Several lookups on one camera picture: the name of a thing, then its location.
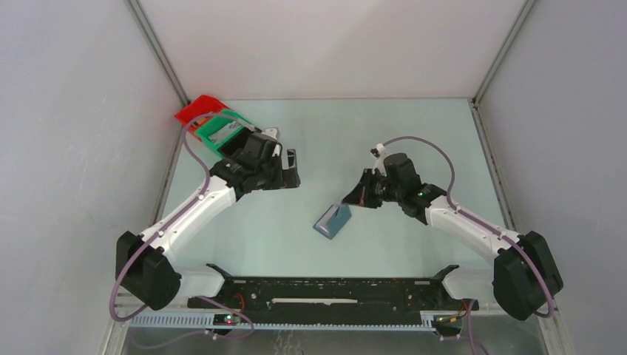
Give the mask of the blue card holder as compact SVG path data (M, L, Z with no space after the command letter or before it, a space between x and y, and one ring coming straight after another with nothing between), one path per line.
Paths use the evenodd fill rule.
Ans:
M349 205L334 203L313 224L313 230L332 240L352 218Z

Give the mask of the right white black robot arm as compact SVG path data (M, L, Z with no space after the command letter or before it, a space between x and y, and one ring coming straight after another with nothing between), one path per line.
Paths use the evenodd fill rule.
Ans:
M543 305L553 309L563 280L546 239L535 231L520 234L468 212L444 189L424 183L404 153L380 157L364 169L342 203L377 209L395 203L413 219L446 231L492 266L495 301L511 317L527 320Z

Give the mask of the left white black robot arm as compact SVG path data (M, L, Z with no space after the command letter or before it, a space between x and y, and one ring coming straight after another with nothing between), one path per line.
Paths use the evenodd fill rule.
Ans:
M116 243L116 286L153 311L178 297L204 296L216 308L230 305L234 289L224 272L215 266L184 267L178 259L209 221L244 195L299 187L296 152L284 150L278 138L276 127L252 132L173 212L140 234L122 234Z

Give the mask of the grey card in green bin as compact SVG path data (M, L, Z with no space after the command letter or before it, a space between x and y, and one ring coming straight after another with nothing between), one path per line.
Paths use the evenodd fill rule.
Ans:
M224 127L212 133L209 136L209 140L213 144L219 146L221 144L224 144L226 141L228 141L233 134L238 133L241 129L242 129L241 125L237 122L228 123Z

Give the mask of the orange card in red bin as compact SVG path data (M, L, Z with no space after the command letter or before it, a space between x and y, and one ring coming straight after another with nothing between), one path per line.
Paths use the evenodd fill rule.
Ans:
M210 112L208 112L206 114L198 115L196 118L191 120L190 123L192 125L202 126L206 121L211 120L212 116L213 115Z

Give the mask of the black plastic bin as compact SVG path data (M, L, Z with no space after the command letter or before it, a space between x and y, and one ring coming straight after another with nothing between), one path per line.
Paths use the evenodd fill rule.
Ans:
M217 153L220 159L232 158L240 149L244 149L250 155L258 155L259 144L256 141L253 141L253 145L249 148L246 148L246 145L251 135L261 132L260 128L253 128L252 130L249 128L240 129L219 146Z

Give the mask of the green plastic bin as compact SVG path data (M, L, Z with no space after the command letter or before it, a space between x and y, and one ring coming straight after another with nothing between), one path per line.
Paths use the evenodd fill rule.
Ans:
M195 134L220 157L232 156L243 148L256 127L239 113L222 109L216 115L197 121Z

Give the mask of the red plastic bin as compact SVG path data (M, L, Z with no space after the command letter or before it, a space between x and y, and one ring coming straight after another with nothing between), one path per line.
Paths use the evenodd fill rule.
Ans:
M174 117L185 126L193 118L198 115L210 113L223 113L225 110L230 109L229 106L224 104L217 98L201 95L192 101L188 106L184 107L174 115ZM225 118L212 118L206 121L202 126L191 125L188 131L193 134L199 140L207 140L209 136L216 132L218 129L224 127L229 120Z

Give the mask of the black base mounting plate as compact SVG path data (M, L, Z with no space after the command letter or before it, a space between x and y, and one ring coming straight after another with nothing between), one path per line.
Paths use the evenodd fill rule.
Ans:
M447 266L432 277L244 277L225 274L214 301L243 311L254 323L313 325L421 324L427 312L478 310L450 296Z

